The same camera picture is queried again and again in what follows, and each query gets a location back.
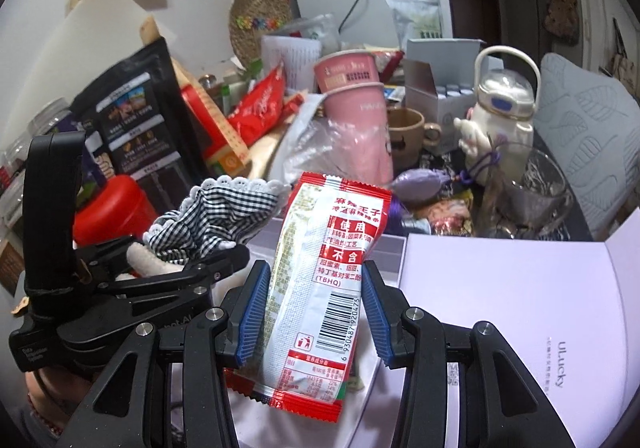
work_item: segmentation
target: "gingham fabric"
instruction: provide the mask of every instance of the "gingham fabric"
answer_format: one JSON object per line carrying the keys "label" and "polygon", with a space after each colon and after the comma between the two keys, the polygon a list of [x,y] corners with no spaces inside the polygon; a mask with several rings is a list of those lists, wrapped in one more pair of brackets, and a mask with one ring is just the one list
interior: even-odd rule
{"label": "gingham fabric", "polygon": [[279,181],[207,179],[178,210],[156,219],[143,240],[161,260],[184,265],[249,241],[280,212],[289,191]]}

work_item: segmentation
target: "brown handbag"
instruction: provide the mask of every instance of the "brown handbag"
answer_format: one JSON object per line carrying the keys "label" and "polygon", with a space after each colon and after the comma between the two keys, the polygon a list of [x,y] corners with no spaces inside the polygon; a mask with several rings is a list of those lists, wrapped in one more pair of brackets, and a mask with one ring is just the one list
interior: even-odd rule
{"label": "brown handbag", "polygon": [[625,86],[629,94],[635,96],[638,87],[638,71],[636,64],[626,56],[625,43],[622,41],[622,33],[618,21],[613,19],[613,29],[616,32],[616,53],[611,59],[609,67],[611,75]]}
{"label": "brown handbag", "polygon": [[545,29],[558,40],[576,45],[580,40],[578,0],[546,0]]}

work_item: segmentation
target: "red and white snack wrapper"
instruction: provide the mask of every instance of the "red and white snack wrapper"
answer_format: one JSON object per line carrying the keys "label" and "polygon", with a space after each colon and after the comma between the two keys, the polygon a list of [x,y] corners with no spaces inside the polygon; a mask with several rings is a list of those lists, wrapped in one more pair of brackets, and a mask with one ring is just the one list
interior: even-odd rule
{"label": "red and white snack wrapper", "polygon": [[229,388],[336,422],[354,356],[362,262],[385,229],[391,192],[305,172],[276,248],[264,327]]}

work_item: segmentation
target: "glass cup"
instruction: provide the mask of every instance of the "glass cup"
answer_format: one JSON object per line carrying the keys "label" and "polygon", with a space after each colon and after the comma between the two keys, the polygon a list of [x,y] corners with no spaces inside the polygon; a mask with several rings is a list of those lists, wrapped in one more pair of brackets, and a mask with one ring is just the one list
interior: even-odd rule
{"label": "glass cup", "polygon": [[476,231],[479,237],[537,238],[556,229],[574,204],[560,167],[530,146],[495,148]]}

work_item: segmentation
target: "black packaging bag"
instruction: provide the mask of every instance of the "black packaging bag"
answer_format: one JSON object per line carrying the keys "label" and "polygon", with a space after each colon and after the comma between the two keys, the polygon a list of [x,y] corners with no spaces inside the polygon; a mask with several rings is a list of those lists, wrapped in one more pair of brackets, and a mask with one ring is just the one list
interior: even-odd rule
{"label": "black packaging bag", "polygon": [[133,177],[158,214],[177,208],[208,177],[164,38],[95,79],[71,111],[94,157]]}

